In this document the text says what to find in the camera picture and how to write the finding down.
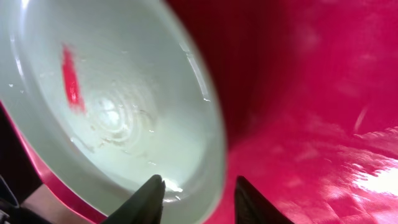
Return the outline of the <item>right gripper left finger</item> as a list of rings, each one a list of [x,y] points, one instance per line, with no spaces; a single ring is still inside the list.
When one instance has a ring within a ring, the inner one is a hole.
[[[165,181],[153,175],[101,224],[160,224]]]

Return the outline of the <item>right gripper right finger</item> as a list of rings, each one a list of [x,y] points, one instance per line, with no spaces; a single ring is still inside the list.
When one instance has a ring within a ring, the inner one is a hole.
[[[234,214],[235,224],[294,224],[241,175],[234,190]]]

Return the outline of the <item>pale green plate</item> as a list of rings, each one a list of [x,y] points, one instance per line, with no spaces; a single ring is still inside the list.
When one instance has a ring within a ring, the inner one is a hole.
[[[1,2],[1,102],[78,197],[114,213],[153,175],[162,223],[204,223],[226,138],[201,54],[165,1]]]

